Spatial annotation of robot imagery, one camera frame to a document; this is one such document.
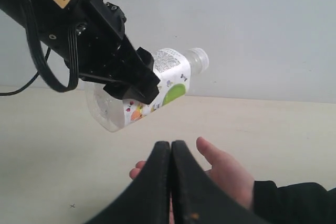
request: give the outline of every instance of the robotic arm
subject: robotic arm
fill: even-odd
[[[25,27],[37,71],[55,91],[75,89],[80,78],[104,84],[117,99],[150,104],[158,95],[153,57],[133,48],[119,6],[103,0],[0,0],[0,9]],[[70,70],[67,87],[48,67],[41,41],[64,58]]]

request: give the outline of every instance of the water bottle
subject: water bottle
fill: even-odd
[[[164,48],[154,53],[153,58],[153,71],[161,80],[160,93],[149,105],[134,99],[115,99],[104,91],[103,84],[85,83],[89,111],[108,131],[116,132],[185,95],[191,77],[209,66],[208,55],[201,48],[189,49],[184,54]]]

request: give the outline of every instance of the black gripper pad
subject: black gripper pad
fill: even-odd
[[[183,141],[172,143],[170,172],[175,224],[266,224],[218,188]]]
[[[168,224],[170,145],[157,142],[141,173],[87,224]]]

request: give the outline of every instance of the table surface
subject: table surface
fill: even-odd
[[[183,97],[110,133],[83,91],[29,89],[0,98],[0,223],[84,223],[127,187],[156,141],[185,140],[209,168],[198,136],[256,180],[336,186],[336,104]]]

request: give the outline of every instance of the black sleeve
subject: black sleeve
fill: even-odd
[[[336,193],[316,183],[254,184],[254,213],[271,224],[336,224]]]

